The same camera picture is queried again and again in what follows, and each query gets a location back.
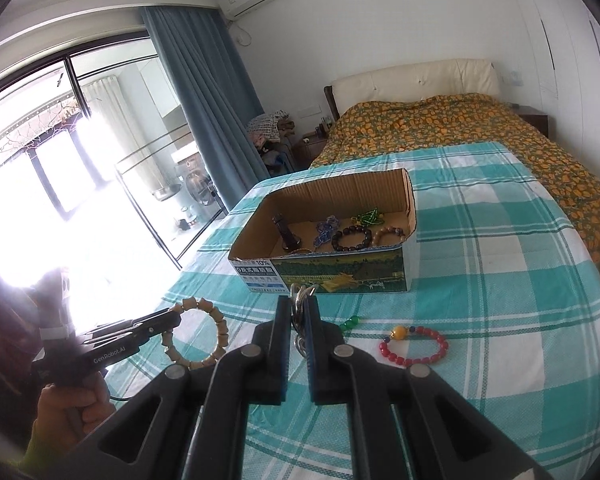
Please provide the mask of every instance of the yellow bead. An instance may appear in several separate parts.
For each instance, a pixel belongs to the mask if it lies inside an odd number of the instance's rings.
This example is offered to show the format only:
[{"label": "yellow bead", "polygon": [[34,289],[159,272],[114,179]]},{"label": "yellow bead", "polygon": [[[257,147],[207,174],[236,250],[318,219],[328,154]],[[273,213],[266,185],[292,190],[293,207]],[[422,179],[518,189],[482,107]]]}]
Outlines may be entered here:
[{"label": "yellow bead", "polygon": [[407,337],[407,333],[407,327],[398,325],[394,326],[394,329],[391,332],[391,337],[396,341],[401,341],[402,339],[405,339]]}]

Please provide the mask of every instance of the landscape picture on box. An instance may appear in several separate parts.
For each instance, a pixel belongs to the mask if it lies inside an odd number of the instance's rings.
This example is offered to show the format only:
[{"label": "landscape picture on box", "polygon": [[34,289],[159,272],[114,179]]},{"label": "landscape picture on box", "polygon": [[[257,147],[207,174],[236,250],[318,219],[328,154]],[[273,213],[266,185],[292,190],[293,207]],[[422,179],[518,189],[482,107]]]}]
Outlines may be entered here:
[{"label": "landscape picture on box", "polygon": [[318,285],[317,292],[403,292],[402,249],[363,251],[330,258],[279,258],[272,260],[287,286]]}]

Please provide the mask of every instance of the green beaded bracelet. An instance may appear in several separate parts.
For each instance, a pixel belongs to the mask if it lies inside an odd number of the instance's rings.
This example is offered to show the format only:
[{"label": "green beaded bracelet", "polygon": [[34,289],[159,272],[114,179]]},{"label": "green beaded bracelet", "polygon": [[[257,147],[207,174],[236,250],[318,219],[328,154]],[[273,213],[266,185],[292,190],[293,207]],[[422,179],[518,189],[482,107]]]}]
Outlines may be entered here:
[{"label": "green beaded bracelet", "polygon": [[355,327],[360,322],[360,318],[358,316],[351,316],[344,323],[341,323],[340,330],[344,332],[348,332],[353,327]]}]

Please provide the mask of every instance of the dark tower figurine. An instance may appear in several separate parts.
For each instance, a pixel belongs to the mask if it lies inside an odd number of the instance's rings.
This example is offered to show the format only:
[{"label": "dark tower figurine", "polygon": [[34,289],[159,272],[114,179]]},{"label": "dark tower figurine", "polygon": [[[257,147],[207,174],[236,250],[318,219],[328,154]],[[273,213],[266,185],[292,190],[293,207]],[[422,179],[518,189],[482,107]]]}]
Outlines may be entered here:
[{"label": "dark tower figurine", "polygon": [[281,214],[277,214],[272,218],[272,220],[278,228],[280,236],[282,236],[282,248],[287,253],[299,249],[300,245],[302,244],[302,240],[291,232],[291,229],[289,229],[289,226],[286,224],[285,218]]}]

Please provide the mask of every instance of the nightstand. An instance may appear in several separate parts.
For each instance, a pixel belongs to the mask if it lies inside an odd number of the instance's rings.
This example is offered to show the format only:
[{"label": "nightstand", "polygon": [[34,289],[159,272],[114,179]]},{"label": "nightstand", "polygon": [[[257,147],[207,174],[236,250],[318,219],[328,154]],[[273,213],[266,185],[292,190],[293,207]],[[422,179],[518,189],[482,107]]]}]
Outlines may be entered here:
[{"label": "nightstand", "polygon": [[549,117],[541,110],[536,110],[531,106],[511,107],[511,111],[518,115],[523,121],[531,124],[536,130],[549,138]]},{"label": "nightstand", "polygon": [[298,169],[306,170],[309,168],[314,159],[322,153],[327,139],[318,137],[316,134],[306,134],[302,139],[296,142],[291,149]]}]

